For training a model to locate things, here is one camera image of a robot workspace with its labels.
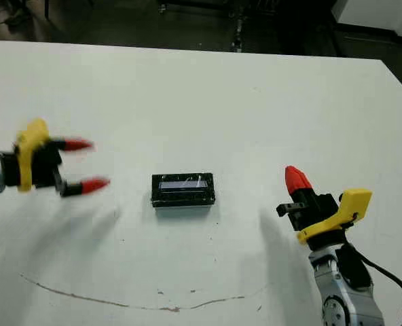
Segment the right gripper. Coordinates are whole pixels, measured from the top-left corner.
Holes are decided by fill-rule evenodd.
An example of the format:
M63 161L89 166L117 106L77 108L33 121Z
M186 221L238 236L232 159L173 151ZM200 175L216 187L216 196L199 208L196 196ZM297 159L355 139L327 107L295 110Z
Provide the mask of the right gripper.
M346 242L346 230L364 218L372 192L347 189L336 202L331 194L316 194L304 172L285 168L285 185L292 203L279 204L276 212L289 217L297 240L313 251Z

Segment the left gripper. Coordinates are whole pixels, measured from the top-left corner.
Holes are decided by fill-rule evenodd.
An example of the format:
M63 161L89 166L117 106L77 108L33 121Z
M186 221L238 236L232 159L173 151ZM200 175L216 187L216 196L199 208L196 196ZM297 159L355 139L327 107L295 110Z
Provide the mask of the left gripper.
M54 187L60 196L85 196L110 184L104 177L84 179L67 183L58 167L61 151L79 151L92 148L93 142L85 139L56 139L50 137L46 122L37 118L24 130L17 133L13 148L1 154L1 173L5 187L16 187L19 192L28 192L33 187Z

